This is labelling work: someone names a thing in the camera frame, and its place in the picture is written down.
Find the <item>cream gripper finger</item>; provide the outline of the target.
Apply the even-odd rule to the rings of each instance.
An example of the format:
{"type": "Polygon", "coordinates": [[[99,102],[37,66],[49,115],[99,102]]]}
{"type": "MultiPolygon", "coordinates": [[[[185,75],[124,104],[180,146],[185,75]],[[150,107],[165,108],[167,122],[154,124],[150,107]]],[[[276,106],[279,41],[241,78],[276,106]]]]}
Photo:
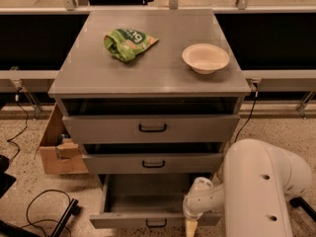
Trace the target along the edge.
{"type": "Polygon", "coordinates": [[[198,222],[196,220],[187,219],[185,221],[186,237],[195,237],[197,227],[198,222]]]}

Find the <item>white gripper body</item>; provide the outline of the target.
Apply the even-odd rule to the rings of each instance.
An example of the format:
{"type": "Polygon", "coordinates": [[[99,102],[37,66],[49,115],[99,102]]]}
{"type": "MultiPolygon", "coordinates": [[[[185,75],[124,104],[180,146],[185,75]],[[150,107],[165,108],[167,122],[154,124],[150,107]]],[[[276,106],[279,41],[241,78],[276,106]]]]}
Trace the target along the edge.
{"type": "Polygon", "coordinates": [[[194,180],[183,200],[183,213],[188,220],[199,220],[206,212],[224,205],[224,187],[210,179],[194,180]]]}

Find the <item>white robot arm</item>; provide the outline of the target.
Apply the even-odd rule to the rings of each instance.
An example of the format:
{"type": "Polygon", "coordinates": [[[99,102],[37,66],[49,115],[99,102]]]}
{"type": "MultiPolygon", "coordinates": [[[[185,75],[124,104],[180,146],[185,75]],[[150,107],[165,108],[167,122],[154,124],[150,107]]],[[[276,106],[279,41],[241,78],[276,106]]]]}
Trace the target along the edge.
{"type": "Polygon", "coordinates": [[[312,171],[295,153],[256,139],[242,139],[228,149],[223,183],[194,180],[183,201],[186,237],[198,220],[224,207],[226,237],[293,237],[286,196],[300,197],[312,185],[312,171]]]}

